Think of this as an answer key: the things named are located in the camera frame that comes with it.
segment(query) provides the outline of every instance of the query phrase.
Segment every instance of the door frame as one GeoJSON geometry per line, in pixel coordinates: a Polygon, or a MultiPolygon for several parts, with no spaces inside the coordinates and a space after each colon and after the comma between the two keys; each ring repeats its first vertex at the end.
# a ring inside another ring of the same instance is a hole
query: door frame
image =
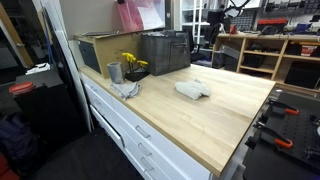
{"type": "Polygon", "coordinates": [[[21,38],[19,37],[16,29],[14,28],[14,26],[8,16],[7,12],[3,8],[1,2],[0,2],[0,20],[1,20],[1,29],[5,33],[12,48],[16,52],[21,64],[24,67],[33,66],[33,62],[31,60],[31,57],[30,57],[29,53],[27,52],[26,48],[24,47],[24,43],[21,41],[21,38]]]}

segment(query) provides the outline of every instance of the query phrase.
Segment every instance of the dark gray bin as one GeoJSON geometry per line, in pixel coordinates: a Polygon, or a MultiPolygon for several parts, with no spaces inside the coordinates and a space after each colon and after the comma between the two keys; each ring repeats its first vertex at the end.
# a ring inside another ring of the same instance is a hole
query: dark gray bin
{"type": "Polygon", "coordinates": [[[237,67],[238,67],[239,60],[235,59],[235,58],[233,58],[231,56],[226,56],[225,59],[226,59],[226,61],[225,61],[226,64],[224,66],[224,69],[228,70],[228,71],[237,72],[237,67]]]}
{"type": "Polygon", "coordinates": [[[190,47],[187,32],[162,31],[141,35],[142,59],[148,62],[148,70],[162,75],[190,66],[190,47]]]}

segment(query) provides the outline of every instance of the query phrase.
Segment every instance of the white cloth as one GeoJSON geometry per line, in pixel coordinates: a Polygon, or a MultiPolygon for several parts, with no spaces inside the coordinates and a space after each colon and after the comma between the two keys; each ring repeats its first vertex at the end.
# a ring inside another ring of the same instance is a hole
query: white cloth
{"type": "Polygon", "coordinates": [[[50,70],[49,63],[36,64],[34,68],[27,71],[26,75],[50,70]]]}
{"type": "Polygon", "coordinates": [[[113,89],[125,101],[127,98],[135,97],[141,89],[141,85],[137,82],[127,84],[111,84],[113,89]]]}
{"type": "Polygon", "coordinates": [[[190,82],[176,82],[177,91],[190,97],[193,100],[199,99],[201,96],[210,96],[210,90],[199,80],[195,79],[190,82]]]}

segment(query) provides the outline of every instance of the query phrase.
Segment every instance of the black bag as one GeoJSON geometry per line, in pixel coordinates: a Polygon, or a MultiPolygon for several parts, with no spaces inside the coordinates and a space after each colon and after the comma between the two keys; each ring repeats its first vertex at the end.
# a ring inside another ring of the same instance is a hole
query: black bag
{"type": "Polygon", "coordinates": [[[31,131],[30,123],[24,121],[22,113],[13,113],[1,119],[0,143],[11,168],[20,176],[32,174],[44,162],[38,136],[31,131]]]}
{"type": "Polygon", "coordinates": [[[190,66],[188,32],[162,31],[141,35],[142,58],[148,62],[148,70],[162,75],[190,66]]]}

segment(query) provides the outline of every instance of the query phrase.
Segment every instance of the drawer handle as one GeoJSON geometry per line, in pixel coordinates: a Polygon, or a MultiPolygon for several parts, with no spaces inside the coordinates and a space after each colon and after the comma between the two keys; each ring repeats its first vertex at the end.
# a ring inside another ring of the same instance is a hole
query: drawer handle
{"type": "Polygon", "coordinates": [[[97,99],[94,99],[94,102],[95,102],[98,106],[101,105],[101,103],[100,103],[97,99]]]}
{"type": "Polygon", "coordinates": [[[90,89],[94,92],[97,92],[98,90],[96,88],[94,88],[93,86],[90,86],[90,89]]]}
{"type": "Polygon", "coordinates": [[[317,89],[319,82],[320,82],[320,78],[318,78],[318,81],[317,81],[317,83],[314,85],[314,88],[313,88],[313,89],[317,89]]]}
{"type": "Polygon", "coordinates": [[[142,145],[142,143],[139,143],[138,144],[138,148],[143,152],[143,154],[145,154],[146,156],[151,156],[151,152],[150,151],[148,151],[148,149],[147,148],[145,148],[143,145],[142,145]]]}
{"type": "Polygon", "coordinates": [[[150,180],[156,180],[153,176],[151,176],[149,171],[144,171],[144,173],[149,177],[150,180]]]}
{"type": "Polygon", "coordinates": [[[144,166],[144,168],[146,168],[144,171],[152,171],[154,168],[148,163],[148,161],[146,160],[146,158],[141,158],[141,162],[144,166]]]}
{"type": "Polygon", "coordinates": [[[144,130],[142,130],[140,126],[136,126],[136,130],[137,130],[144,138],[150,137],[150,134],[144,132],[144,130]]]}

